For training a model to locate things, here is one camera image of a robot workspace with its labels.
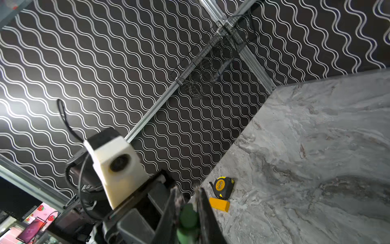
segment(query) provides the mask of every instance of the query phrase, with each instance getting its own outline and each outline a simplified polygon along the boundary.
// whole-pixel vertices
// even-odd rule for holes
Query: marble tabletop
[[[277,88],[202,186],[229,243],[390,243],[390,71]]]

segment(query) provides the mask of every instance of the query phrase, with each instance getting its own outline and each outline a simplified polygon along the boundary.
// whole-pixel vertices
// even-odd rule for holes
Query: black and yellow tape measure
[[[230,177],[221,176],[215,180],[214,184],[210,182],[210,185],[217,198],[227,200],[232,194],[234,180]]]

